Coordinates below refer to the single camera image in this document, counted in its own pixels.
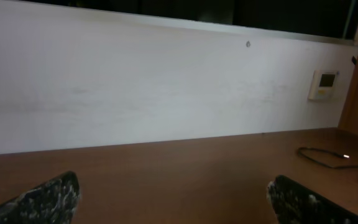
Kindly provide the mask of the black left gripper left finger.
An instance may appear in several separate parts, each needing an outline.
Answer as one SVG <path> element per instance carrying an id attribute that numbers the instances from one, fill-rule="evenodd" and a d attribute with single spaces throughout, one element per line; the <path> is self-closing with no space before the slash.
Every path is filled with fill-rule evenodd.
<path id="1" fill-rule="evenodd" d="M 77 175 L 67 171 L 0 204 L 0 224 L 69 224 L 79 201 Z"/>

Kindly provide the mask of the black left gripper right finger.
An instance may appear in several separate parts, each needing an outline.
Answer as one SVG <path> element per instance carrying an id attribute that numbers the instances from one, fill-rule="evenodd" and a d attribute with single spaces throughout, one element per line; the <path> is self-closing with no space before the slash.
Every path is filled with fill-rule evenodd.
<path id="1" fill-rule="evenodd" d="M 294 180 L 278 175 L 267 186 L 279 224 L 358 224 L 358 215 Z"/>

